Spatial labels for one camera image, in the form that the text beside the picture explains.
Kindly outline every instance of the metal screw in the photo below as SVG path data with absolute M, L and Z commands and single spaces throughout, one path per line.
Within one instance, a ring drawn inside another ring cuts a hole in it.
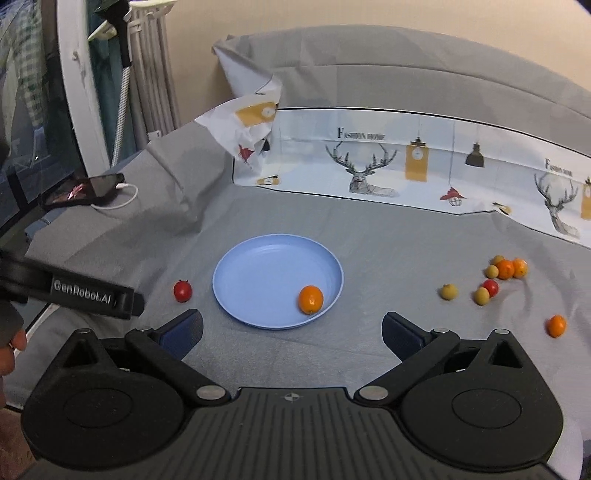
M 226 394 L 226 390 L 219 385 L 205 385 L 197 389 L 197 396 L 202 400 L 219 400 Z
M 388 396 L 388 390 L 379 385 L 368 385 L 359 390 L 359 395 L 365 400 L 379 401 L 383 400 Z

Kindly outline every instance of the phone screen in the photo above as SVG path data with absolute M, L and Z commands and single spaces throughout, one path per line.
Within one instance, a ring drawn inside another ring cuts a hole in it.
M 46 200 L 46 205 L 93 200 L 108 194 L 119 182 L 117 175 L 92 177 L 91 179 L 66 180 Z

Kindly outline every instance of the gray cloth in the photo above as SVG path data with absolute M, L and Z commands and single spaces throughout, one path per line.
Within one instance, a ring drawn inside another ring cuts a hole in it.
M 447 327 L 464 338 L 512 330 L 565 414 L 591 438 L 591 273 L 580 268 L 587 249 L 499 213 L 443 215 L 238 187 L 229 167 L 203 127 L 186 125 L 153 142 L 124 170 L 139 187 L 128 209 L 71 208 L 37 233 L 31 257 L 137 288 L 147 306 L 131 322 L 55 312 L 6 378 L 10 401 L 26 399 L 75 328 L 117 336 L 134 325 L 160 326 L 189 307 L 203 313 L 204 335 L 186 362 L 232 391 L 241 385 L 355 390 L 398 363 L 381 339 L 381 320 L 395 310 L 425 330 Z M 342 262 L 343 294 L 317 321 L 270 332 L 240 324 L 217 305 L 211 285 L 217 262 L 238 242 L 265 233 L 307 236 Z M 525 281 L 502 283 L 497 298 L 478 307 L 470 292 L 495 254 L 526 258 L 531 272 Z M 172 295 L 179 278 L 193 286 L 187 304 Z M 446 303 L 437 288 L 449 282 L 460 296 Z M 555 313 L 569 319 L 559 339 L 544 331 L 544 320 Z
M 434 113 L 515 129 L 591 155 L 591 93 L 479 43 L 407 28 L 335 25 L 230 38 L 214 50 L 259 75 L 276 74 L 283 83 L 281 107 Z M 243 93 L 245 68 L 222 67 L 232 90 Z
M 235 48 L 236 58 L 246 64 L 254 59 L 279 75 L 282 106 L 459 116 L 591 153 L 589 93 L 488 47 L 402 29 L 330 27 L 237 38 L 221 48 Z M 486 338 L 497 327 L 512 330 L 564 413 L 591 439 L 587 249 L 500 213 L 455 216 L 238 187 L 231 171 L 222 148 L 191 123 L 152 142 L 125 167 L 126 180 L 139 187 L 128 207 L 110 212 L 74 207 L 36 233 L 31 257 L 137 288 L 147 305 L 131 322 L 55 312 L 7 377 L 10 402 L 24 402 L 76 328 L 119 336 L 140 324 L 160 326 L 189 307 L 203 313 L 204 335 L 186 362 L 230 390 L 344 385 L 353 391 L 398 363 L 381 339 L 384 314 L 396 311 L 425 330 L 447 327 L 463 338 Z M 341 298 L 309 325 L 257 330 L 217 305 L 211 286 L 215 265 L 237 243 L 265 233 L 317 240 L 343 265 Z M 525 258 L 531 272 L 524 281 L 502 283 L 494 301 L 479 307 L 470 293 L 496 254 Z M 187 304 L 172 295 L 179 279 L 193 285 Z M 438 297 L 444 283 L 459 287 L 455 301 Z M 569 319 L 558 339 L 544 331 L 544 321 L 554 314 Z

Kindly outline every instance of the metal hose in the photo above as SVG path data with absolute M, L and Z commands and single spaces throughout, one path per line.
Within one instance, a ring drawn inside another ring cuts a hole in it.
M 121 145 L 123 144 L 123 132 L 125 130 L 125 114 L 127 113 L 127 98 L 129 96 L 129 76 L 131 67 L 123 69 L 121 76 L 121 96 L 119 97 L 119 113 L 117 115 L 117 131 L 115 134 L 115 145 L 113 146 L 113 160 L 111 166 L 114 167 L 119 162 L 121 155 Z

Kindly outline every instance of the white charging cable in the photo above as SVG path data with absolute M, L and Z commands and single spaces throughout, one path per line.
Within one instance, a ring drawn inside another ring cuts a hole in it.
M 100 206 L 94 205 L 94 204 L 91 205 L 91 207 L 94 208 L 95 210 L 116 210 L 117 208 L 127 207 L 131 202 L 133 202 L 135 200 L 135 198 L 138 196 L 138 193 L 139 193 L 139 188 L 137 188 L 135 185 L 133 185 L 131 183 L 118 183 L 115 188 L 117 190 L 123 190 L 123 189 L 126 189 L 127 187 L 132 187 L 133 189 L 135 189 L 134 194 L 131 196 L 131 198 L 129 200 L 127 200 L 127 202 L 122 203 L 121 205 L 113 205 L 112 207 L 100 207 Z

